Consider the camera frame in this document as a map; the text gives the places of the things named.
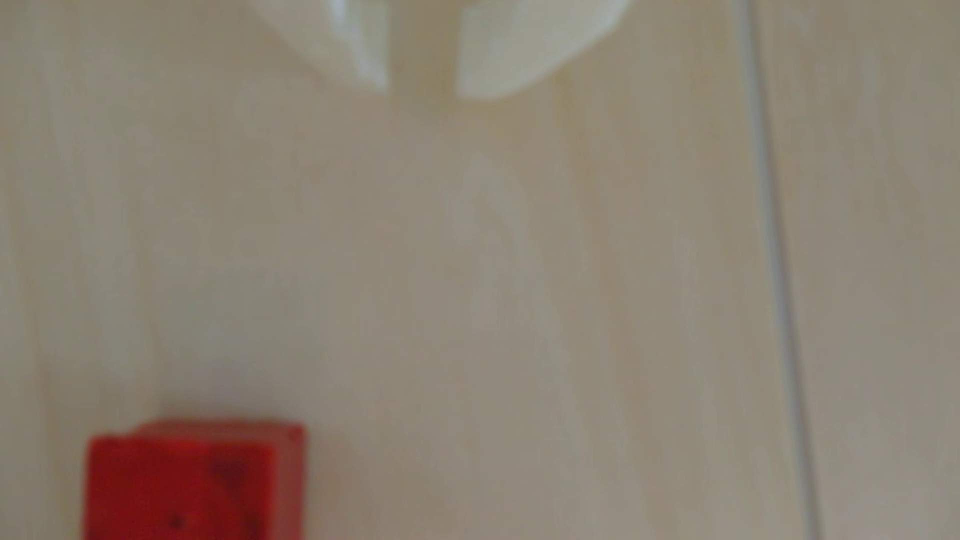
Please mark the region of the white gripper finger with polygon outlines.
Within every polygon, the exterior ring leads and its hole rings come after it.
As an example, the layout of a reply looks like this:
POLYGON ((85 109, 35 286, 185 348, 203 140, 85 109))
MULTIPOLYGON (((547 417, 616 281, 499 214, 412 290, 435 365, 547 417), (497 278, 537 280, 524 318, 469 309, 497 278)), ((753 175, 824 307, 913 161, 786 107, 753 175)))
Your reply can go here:
POLYGON ((321 74, 366 92, 390 90, 386 1, 249 1, 272 30, 321 74))
POLYGON ((605 39, 632 1, 475 1, 461 15, 457 94, 497 100, 605 39))

